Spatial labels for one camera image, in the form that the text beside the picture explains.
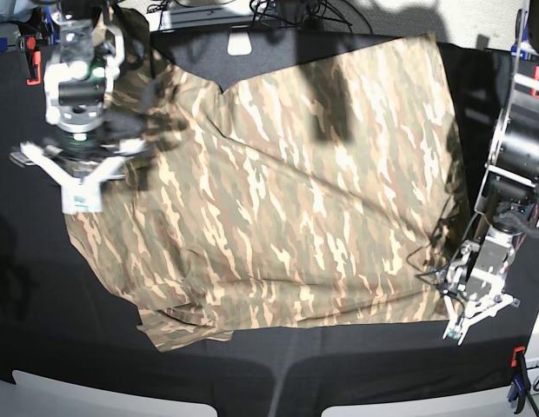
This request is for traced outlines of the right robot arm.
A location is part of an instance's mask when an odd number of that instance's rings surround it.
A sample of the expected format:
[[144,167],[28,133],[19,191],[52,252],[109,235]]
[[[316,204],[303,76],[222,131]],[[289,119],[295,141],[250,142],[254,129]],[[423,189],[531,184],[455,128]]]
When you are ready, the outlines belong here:
[[106,142],[105,96],[125,58],[122,30],[113,23],[114,1],[54,1],[47,5],[57,34],[43,73],[45,120],[54,143],[84,159]]

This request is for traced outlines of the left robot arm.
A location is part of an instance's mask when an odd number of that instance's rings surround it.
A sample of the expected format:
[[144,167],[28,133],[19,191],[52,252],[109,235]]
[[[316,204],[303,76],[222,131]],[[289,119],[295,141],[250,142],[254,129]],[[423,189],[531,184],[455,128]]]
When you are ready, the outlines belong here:
[[509,94],[472,217],[479,226],[445,266],[430,272],[451,314],[457,302],[468,315],[513,304],[504,287],[517,243],[539,239],[539,77],[521,70],[532,57],[539,61],[539,1],[524,2],[516,23]]

